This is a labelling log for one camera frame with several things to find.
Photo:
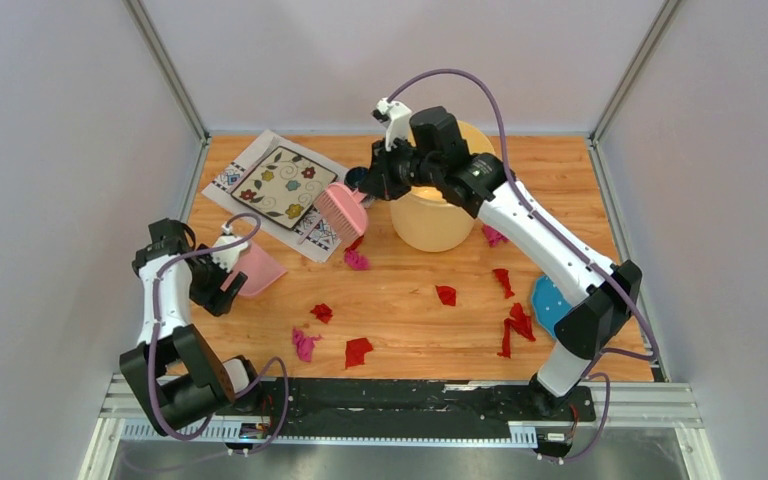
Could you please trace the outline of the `pink dustpan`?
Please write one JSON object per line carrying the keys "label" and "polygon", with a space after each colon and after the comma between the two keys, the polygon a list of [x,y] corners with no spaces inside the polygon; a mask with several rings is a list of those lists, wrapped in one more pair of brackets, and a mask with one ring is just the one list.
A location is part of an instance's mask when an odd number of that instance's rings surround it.
{"label": "pink dustpan", "polygon": [[284,276],[287,269],[257,243],[251,241],[249,247],[240,254],[232,273],[223,283],[223,290],[230,286],[237,273],[245,274],[247,277],[237,295],[254,298]]}

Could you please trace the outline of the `cream plastic bucket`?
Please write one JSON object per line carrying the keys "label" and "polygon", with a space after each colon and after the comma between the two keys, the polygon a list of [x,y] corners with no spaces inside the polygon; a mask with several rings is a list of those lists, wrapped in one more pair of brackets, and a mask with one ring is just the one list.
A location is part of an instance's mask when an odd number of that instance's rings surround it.
{"label": "cream plastic bucket", "polygon": [[[476,127],[455,119],[469,154],[496,154],[489,138]],[[431,177],[443,173],[442,153],[431,153],[420,162],[420,173]],[[391,223],[398,236],[409,246],[423,252],[444,252],[460,245],[475,224],[461,207],[448,203],[434,186],[412,186],[411,190],[389,202]]]}

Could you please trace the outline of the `pink hand brush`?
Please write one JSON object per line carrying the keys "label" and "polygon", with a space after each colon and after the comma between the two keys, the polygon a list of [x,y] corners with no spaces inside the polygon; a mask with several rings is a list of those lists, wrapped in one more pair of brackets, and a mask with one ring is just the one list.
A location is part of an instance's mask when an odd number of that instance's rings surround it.
{"label": "pink hand brush", "polygon": [[364,235],[368,226],[368,214],[362,204],[365,197],[363,192],[332,183],[316,198],[314,206],[339,239],[351,243]]}

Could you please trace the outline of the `red paper scrap long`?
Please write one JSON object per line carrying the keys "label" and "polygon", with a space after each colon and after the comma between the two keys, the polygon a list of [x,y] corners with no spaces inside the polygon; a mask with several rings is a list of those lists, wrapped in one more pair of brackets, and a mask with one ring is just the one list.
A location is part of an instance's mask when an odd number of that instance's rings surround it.
{"label": "red paper scrap long", "polygon": [[532,317],[525,312],[523,305],[519,302],[513,304],[509,311],[509,315],[503,321],[501,350],[497,353],[499,357],[511,357],[511,337],[513,333],[525,338],[529,342],[536,341],[536,336],[533,331]]}

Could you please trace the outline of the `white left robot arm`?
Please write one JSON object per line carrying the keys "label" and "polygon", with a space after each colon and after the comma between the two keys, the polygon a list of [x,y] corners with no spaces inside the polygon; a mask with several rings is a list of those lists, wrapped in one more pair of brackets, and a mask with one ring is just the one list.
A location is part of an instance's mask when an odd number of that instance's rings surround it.
{"label": "white left robot arm", "polygon": [[164,218],[148,230],[151,241],[132,262],[143,287],[142,327],[119,367],[153,428],[190,441],[218,411],[232,406],[251,415],[265,402],[251,361],[242,355],[220,360],[191,315],[192,306],[214,317],[230,311],[248,280],[235,267],[252,236],[235,234],[230,221],[213,246],[197,243],[180,220]]}

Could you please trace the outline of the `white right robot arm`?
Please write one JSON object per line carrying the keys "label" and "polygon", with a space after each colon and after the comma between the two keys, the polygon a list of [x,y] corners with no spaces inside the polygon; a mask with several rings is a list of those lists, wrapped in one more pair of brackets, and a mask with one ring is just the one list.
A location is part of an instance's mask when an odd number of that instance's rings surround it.
{"label": "white right robot arm", "polygon": [[631,317],[642,272],[592,250],[552,217],[505,162],[472,153],[455,117],[441,106],[412,112],[382,99],[373,116],[386,127],[372,145],[359,188],[393,201],[414,187],[433,187],[450,205],[499,231],[553,281],[571,311],[555,326],[556,343],[533,377],[530,404],[558,417],[596,356]]}

